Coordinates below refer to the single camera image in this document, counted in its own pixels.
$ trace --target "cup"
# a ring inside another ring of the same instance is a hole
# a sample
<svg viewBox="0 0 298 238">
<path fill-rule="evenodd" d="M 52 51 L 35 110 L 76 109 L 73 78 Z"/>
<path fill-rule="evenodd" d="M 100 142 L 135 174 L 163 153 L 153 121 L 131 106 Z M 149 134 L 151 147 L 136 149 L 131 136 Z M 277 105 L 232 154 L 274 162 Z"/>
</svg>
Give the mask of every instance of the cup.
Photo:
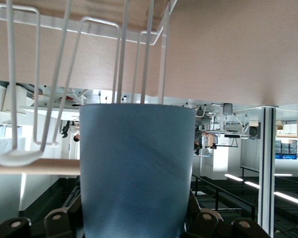
<svg viewBox="0 0 298 238">
<path fill-rule="evenodd" d="M 176 238 L 183 232 L 195 111 L 150 104 L 80 107 L 86 238 Z"/>
</svg>

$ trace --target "wooden surface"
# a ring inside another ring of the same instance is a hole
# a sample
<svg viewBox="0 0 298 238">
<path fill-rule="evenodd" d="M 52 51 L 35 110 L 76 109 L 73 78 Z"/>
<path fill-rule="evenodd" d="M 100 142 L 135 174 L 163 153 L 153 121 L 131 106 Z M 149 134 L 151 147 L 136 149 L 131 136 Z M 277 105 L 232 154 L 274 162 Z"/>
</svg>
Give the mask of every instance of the wooden surface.
<svg viewBox="0 0 298 238">
<path fill-rule="evenodd" d="M 70 18 L 80 20 L 83 16 L 96 17 L 122 25 L 124 0 L 73 0 Z M 32 6 L 42 15 L 63 18 L 67 0 L 14 0 L 15 5 Z M 154 1 L 152 29 L 156 30 L 164 14 L 168 0 Z M 129 1 L 128 29 L 142 31 L 147 29 L 149 1 Z"/>
<path fill-rule="evenodd" d="M 27 166 L 5 167 L 0 165 L 0 174 L 32 175 L 80 175 L 79 160 L 39 159 Z"/>
</svg>

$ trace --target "white wire rack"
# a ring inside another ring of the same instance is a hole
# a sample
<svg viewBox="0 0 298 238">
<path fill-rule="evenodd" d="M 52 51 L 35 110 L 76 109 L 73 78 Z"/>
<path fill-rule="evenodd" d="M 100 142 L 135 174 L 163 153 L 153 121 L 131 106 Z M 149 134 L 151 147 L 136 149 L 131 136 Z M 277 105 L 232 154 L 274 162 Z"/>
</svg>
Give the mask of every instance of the white wire rack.
<svg viewBox="0 0 298 238">
<path fill-rule="evenodd" d="M 112 102 L 115 99 L 115 92 L 117 92 L 117 98 L 121 98 L 122 96 L 122 84 L 123 84 L 123 72 L 124 72 L 124 57 L 125 57 L 125 44 L 128 40 L 128 12 L 129 12 L 129 0 L 124 0 L 124 17 L 123 17 L 123 24 L 122 29 L 117 23 L 97 19 L 89 16 L 84 16 L 77 29 L 77 36 L 76 41 L 74 44 L 73 52 L 72 52 L 72 59 L 70 62 L 70 67 L 68 69 L 68 74 L 66 78 L 66 82 L 64 84 L 64 94 L 62 96 L 61 105 L 59 109 L 59 114 L 56 122 L 56 126 L 54 129 L 54 135 L 52 142 L 47 142 L 47 136 L 50 126 L 51 120 L 51 112 L 53 108 L 53 98 L 55 94 L 56 87 L 58 85 L 59 79 L 59 72 L 60 66 L 62 62 L 62 55 L 64 51 L 64 44 L 66 40 L 66 34 L 69 28 L 73 28 L 73 23 L 70 21 L 70 13 L 72 7 L 72 1 L 68 0 L 66 5 L 66 10 L 63 18 L 63 25 L 62 29 L 62 39 L 59 45 L 59 51 L 57 57 L 55 59 L 55 68 L 53 73 L 53 80 L 51 84 L 51 92 L 50 98 L 47 105 L 47 113 L 46 119 L 44 124 L 43 136 L 41 141 L 38 140 L 37 135 L 37 128 L 38 128 L 38 92 L 39 92 L 39 69 L 40 69 L 40 29 L 42 27 L 41 24 L 41 14 L 38 9 L 29 6 L 19 6 L 13 5 L 13 0 L 6 0 L 6 4 L 0 3 L 0 8 L 6 8 L 6 20 L 7 20 L 7 35 L 8 35 L 8 68 L 9 68 L 9 85 L 11 87 L 11 121 L 12 121 L 12 149 L 0 156 L 0 165 L 7 166 L 7 167 L 15 167 L 15 166 L 26 166 L 34 161 L 38 160 L 42 157 L 46 146 L 58 146 L 58 142 L 56 140 L 58 129 L 61 122 L 61 115 L 64 109 L 65 100 L 66 100 L 66 92 L 71 80 L 72 70 L 75 62 L 75 57 L 78 49 L 78 44 L 80 40 L 81 33 L 85 30 L 83 29 L 83 25 L 85 22 L 92 22 L 93 24 L 100 24 L 100 25 L 107 25 L 112 28 L 111 30 L 111 38 L 117 39 L 116 45 L 116 54 L 115 54 L 115 66 L 114 66 L 114 76 L 113 76 L 113 98 Z M 146 94 L 146 84 L 147 84 L 147 75 L 148 75 L 148 61 L 149 61 L 149 49 L 150 45 L 152 44 L 152 37 L 156 39 L 162 34 L 162 50 L 161 50 L 161 67 L 160 67 L 160 77 L 159 77 L 159 89 L 158 89 L 158 103 L 163 104 L 163 94 L 164 94 L 164 78 L 165 78 L 165 65 L 166 65 L 166 50 L 167 50 L 167 36 L 168 36 L 168 29 L 169 29 L 169 16 L 173 10 L 173 7 L 176 4 L 176 0 L 171 0 L 168 2 L 167 7 L 164 12 L 164 16 L 160 23 L 160 30 L 158 32 L 153 32 L 152 29 L 152 16 L 154 10 L 154 0 L 150 0 L 149 3 L 149 13 L 148 13 L 148 23 L 147 23 L 147 30 L 141 31 L 137 33 L 137 56 L 136 56 L 136 67 L 135 67 L 135 76 L 133 81 L 133 89 L 132 89 L 132 99 L 131 102 L 134 102 L 134 94 L 135 94 L 135 84 L 137 79 L 138 73 L 138 65 L 139 65 L 139 51 L 140 51 L 140 44 L 142 43 L 141 39 L 142 36 L 146 36 L 146 50 L 145 50 L 145 57 L 144 57 L 144 71 L 142 75 L 142 91 L 141 91 L 141 103 L 145 102 L 145 94 Z M 27 11 L 33 12 L 36 14 L 35 23 L 31 22 L 31 24 L 36 25 L 36 54 L 35 54 L 35 91 L 34 91 L 34 122 L 33 122 L 33 142 L 40 146 L 40 148 L 36 151 L 23 151 L 18 149 L 17 145 L 17 108 L 16 108 L 16 78 L 15 78 L 15 45 L 14 45 L 14 28 L 13 22 L 17 21 L 14 19 L 15 12 L 18 11 Z"/>
</svg>

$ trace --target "fluorescent light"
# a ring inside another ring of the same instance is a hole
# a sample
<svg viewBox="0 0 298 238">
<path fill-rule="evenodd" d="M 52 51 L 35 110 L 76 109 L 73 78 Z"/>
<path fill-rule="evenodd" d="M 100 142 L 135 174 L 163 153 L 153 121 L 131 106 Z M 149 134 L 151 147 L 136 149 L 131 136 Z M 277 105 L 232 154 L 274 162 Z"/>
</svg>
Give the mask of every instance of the fluorescent light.
<svg viewBox="0 0 298 238">
<path fill-rule="evenodd" d="M 250 186 L 252 186 L 252 187 L 255 187 L 255 188 L 260 188 L 260 186 L 258 185 L 258 184 L 255 184 L 255 183 L 253 183 L 253 182 L 245 182 L 246 184 L 248 184 L 248 185 L 250 185 Z"/>
<path fill-rule="evenodd" d="M 293 176 L 291 174 L 274 174 L 274 176 Z"/>
<path fill-rule="evenodd" d="M 283 193 L 281 193 L 281 192 L 274 192 L 274 194 L 277 195 L 277 196 L 279 196 L 279 197 L 282 197 L 282 198 L 284 198 L 284 199 L 287 199 L 287 200 L 289 200 L 289 201 L 291 201 L 291 202 L 298 203 L 298 199 L 296 199 L 296 198 L 294 198 L 294 197 L 290 197 L 290 196 L 288 196 L 288 195 L 286 195 L 286 194 L 283 194 Z"/>
<path fill-rule="evenodd" d="M 228 177 L 228 178 L 234 179 L 236 181 L 243 181 L 241 178 L 235 177 L 233 175 L 226 174 L 225 176 Z"/>
</svg>

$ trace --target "blue cup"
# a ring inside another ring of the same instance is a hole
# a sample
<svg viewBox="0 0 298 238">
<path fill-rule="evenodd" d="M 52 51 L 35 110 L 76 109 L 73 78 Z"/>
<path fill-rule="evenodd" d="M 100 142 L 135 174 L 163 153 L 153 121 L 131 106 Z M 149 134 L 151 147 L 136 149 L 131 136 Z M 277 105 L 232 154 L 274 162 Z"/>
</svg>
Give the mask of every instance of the blue cup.
<svg viewBox="0 0 298 238">
<path fill-rule="evenodd" d="M 80 107 L 86 238 L 175 238 L 183 232 L 193 109 L 150 104 Z"/>
</svg>

